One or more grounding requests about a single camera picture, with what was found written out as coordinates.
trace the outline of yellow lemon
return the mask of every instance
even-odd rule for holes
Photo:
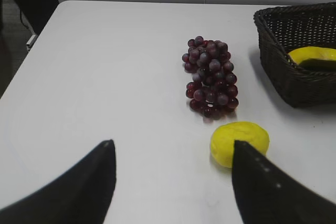
[[[235,140],[246,141],[264,155],[269,137],[267,131],[250,122],[228,123],[218,127],[211,137],[211,155],[222,166],[232,167]]]

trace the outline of table surface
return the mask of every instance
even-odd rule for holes
[[[242,223],[213,131],[252,121],[268,158],[336,201],[336,106],[293,109],[259,62],[253,13],[267,6],[63,2],[0,99],[0,208],[114,139],[117,186],[106,223]],[[236,115],[191,112],[181,56],[202,35],[229,45]]]

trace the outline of brown wicker basket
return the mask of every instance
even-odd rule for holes
[[[288,55],[306,46],[336,48],[336,3],[263,9],[254,21],[262,67],[285,102],[293,107],[336,102],[336,71],[309,71]]]

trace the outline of red grape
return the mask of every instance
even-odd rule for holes
[[[184,64],[184,69],[185,69],[185,71],[187,71],[187,72],[191,72],[191,71],[193,70],[193,68],[194,68],[194,66],[193,66],[190,62],[186,62],[186,63]]]
[[[227,87],[226,93],[229,97],[236,97],[238,95],[238,89],[235,85]]]
[[[225,62],[224,65],[223,65],[223,69],[224,69],[224,71],[226,71],[226,72],[232,72],[232,71],[233,71],[233,68],[234,68],[234,66],[233,66],[233,64],[232,64],[231,61],[227,61],[227,62]]]
[[[208,92],[206,95],[206,100],[210,103],[213,103],[216,101],[216,93],[214,91]]]
[[[218,97],[217,97],[217,102],[220,104],[220,105],[226,105],[229,101],[229,97],[227,97],[227,95],[225,94],[219,94]]]
[[[194,46],[195,46],[195,40],[194,40],[194,39],[190,39],[190,40],[188,41],[188,46],[189,46],[189,47],[194,47]]]
[[[211,60],[211,62],[209,63],[209,70],[211,72],[217,72],[221,69],[221,63],[219,60],[213,59]]]
[[[198,47],[198,46],[200,46],[200,45],[203,44],[203,41],[204,41],[204,39],[203,39],[202,36],[197,36],[197,37],[195,38],[195,45]]]
[[[204,63],[204,64],[209,63],[210,60],[211,60],[211,57],[210,57],[210,55],[209,55],[207,52],[203,52],[203,53],[201,53],[201,55],[200,55],[199,58],[200,58],[199,60],[200,60],[202,63]]]
[[[221,51],[221,53],[225,54],[227,52],[227,43],[224,42],[220,42],[217,44],[219,50]]]
[[[213,114],[213,108],[212,108],[212,107],[206,106],[206,107],[203,109],[203,115],[204,115],[206,118],[211,118],[212,114]]]
[[[184,54],[184,55],[182,55],[182,60],[183,60],[184,62],[189,62],[189,54]]]
[[[214,78],[218,80],[223,80],[225,78],[225,75],[222,71],[218,71],[214,74]]]
[[[202,84],[198,82],[191,81],[187,84],[187,89],[197,90],[197,89],[200,89],[201,87],[202,87]]]
[[[189,106],[193,111],[198,111],[201,106],[201,103],[193,99],[190,101]]]
[[[191,52],[192,50],[194,50],[194,49],[196,49],[196,47],[189,47],[189,49],[188,49],[188,54],[190,54],[190,52]]]
[[[196,101],[201,102],[201,101],[204,100],[204,97],[205,97],[204,92],[203,92],[201,89],[197,89],[197,90],[194,92],[194,99],[195,99]]]
[[[237,82],[237,77],[233,73],[226,75],[225,80],[228,84],[235,84]]]
[[[202,78],[201,78],[199,73],[193,74],[193,81],[194,82],[201,82],[202,81]]]
[[[226,89],[226,83],[224,80],[216,81],[215,86],[218,90],[224,90]]]
[[[194,97],[194,93],[195,93],[195,90],[194,90],[194,89],[187,89],[187,91],[185,92],[185,95],[186,95],[188,98],[193,98],[193,97]]]
[[[238,99],[235,97],[230,98],[229,102],[227,103],[227,106],[230,109],[235,109],[238,105],[239,105]]]

